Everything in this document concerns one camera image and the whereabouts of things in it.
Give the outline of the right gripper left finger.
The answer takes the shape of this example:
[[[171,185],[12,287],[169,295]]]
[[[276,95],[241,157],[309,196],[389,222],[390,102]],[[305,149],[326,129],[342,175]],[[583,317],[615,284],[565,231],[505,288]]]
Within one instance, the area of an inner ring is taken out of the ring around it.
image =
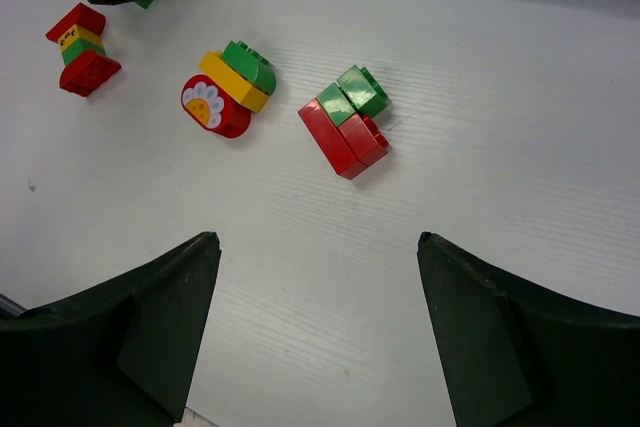
[[[49,304],[2,297],[2,425],[180,423],[220,257],[217,235],[202,232]]]

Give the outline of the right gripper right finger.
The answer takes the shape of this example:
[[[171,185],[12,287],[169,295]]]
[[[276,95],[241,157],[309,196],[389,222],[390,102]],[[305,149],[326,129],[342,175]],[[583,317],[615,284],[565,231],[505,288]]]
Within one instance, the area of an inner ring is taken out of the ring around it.
[[[561,295],[438,234],[421,282],[459,426],[636,426],[639,319]]]

